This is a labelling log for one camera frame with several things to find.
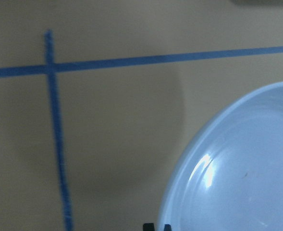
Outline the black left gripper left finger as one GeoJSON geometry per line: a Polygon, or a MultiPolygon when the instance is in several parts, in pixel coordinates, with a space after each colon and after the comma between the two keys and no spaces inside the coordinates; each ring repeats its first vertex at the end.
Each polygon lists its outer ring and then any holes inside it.
{"type": "Polygon", "coordinates": [[[144,223],[143,231],[154,231],[154,223],[144,223]]]}

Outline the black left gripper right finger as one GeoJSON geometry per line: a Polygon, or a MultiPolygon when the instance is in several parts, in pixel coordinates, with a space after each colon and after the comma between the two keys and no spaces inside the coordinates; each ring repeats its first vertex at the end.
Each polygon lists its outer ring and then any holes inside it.
{"type": "Polygon", "coordinates": [[[172,231],[171,225],[170,224],[165,224],[164,225],[164,231],[172,231]]]}

